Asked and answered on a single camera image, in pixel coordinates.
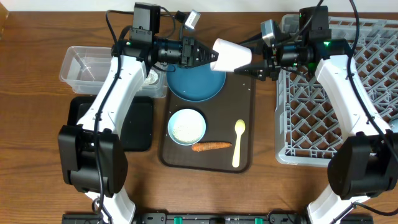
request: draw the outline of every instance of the clear plastic bin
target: clear plastic bin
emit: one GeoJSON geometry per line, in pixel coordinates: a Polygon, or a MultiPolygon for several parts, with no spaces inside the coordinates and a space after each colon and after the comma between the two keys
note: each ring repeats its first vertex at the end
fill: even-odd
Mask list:
{"type": "MultiPolygon", "coordinates": [[[[108,75],[111,57],[109,47],[70,47],[63,59],[60,80],[69,84],[75,93],[96,95],[108,75]]],[[[166,74],[155,68],[153,70],[158,74],[158,79],[152,84],[143,84],[136,96],[166,96],[166,74]]]]}

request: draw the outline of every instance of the carrot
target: carrot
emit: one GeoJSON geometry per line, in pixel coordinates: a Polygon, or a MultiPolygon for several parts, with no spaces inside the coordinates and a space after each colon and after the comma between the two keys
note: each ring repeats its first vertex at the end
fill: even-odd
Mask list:
{"type": "Polygon", "coordinates": [[[222,149],[231,146],[232,144],[229,142],[203,142],[192,145],[192,150],[195,152],[202,152],[212,149],[222,149]]]}

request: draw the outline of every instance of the black tray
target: black tray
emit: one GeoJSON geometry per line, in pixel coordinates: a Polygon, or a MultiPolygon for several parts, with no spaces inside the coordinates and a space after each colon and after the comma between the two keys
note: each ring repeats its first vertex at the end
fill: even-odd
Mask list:
{"type": "Polygon", "coordinates": [[[227,73],[223,89],[204,102],[185,101],[169,90],[164,130],[159,148],[160,161],[170,167],[235,174],[248,170],[252,162],[255,88],[256,81],[252,78],[227,73]],[[206,120],[206,133],[200,142],[225,141],[232,143],[232,146],[226,149],[194,152],[191,146],[175,143],[168,136],[167,124],[175,112],[185,108],[197,110],[206,120]],[[240,164],[239,167],[234,168],[232,166],[236,141],[234,127],[239,119],[245,122],[246,130],[241,138],[240,164]]]}
{"type": "MultiPolygon", "coordinates": [[[[70,102],[68,125],[74,126],[88,111],[96,96],[78,96],[70,102]]],[[[142,152],[152,144],[153,99],[134,97],[124,119],[120,141],[124,151],[142,152]]]]}

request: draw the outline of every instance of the wooden table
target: wooden table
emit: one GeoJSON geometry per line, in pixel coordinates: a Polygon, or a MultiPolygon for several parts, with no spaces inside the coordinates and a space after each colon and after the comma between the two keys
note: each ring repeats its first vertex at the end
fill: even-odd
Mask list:
{"type": "MultiPolygon", "coordinates": [[[[237,42],[260,31],[260,22],[286,13],[203,13],[195,36],[208,46],[220,37],[237,42]]],[[[398,19],[398,14],[361,14],[398,19]]],[[[112,15],[118,34],[132,17],[112,15]]],[[[169,18],[161,33],[169,32],[169,18]]],[[[112,45],[103,12],[12,12],[0,41],[0,222],[60,223],[65,212],[89,212],[91,201],[62,179],[57,136],[76,94],[58,79],[69,46],[112,45]]],[[[127,153],[126,190],[141,210],[179,213],[299,211],[327,186],[325,168],[279,164],[274,155],[275,82],[257,82],[254,158],[244,174],[173,169],[157,158],[165,99],[155,101],[154,141],[147,152],[127,153]]],[[[367,204],[384,211],[398,194],[367,204]]],[[[396,217],[374,215],[377,223],[396,217]]]]}

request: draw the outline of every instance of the blue plate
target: blue plate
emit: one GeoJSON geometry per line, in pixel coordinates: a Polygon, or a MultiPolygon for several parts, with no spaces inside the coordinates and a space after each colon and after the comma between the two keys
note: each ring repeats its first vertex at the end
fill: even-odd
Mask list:
{"type": "Polygon", "coordinates": [[[178,68],[167,72],[170,90],[183,100],[204,101],[215,96],[224,86],[225,72],[211,71],[210,64],[195,68],[178,68]]]}

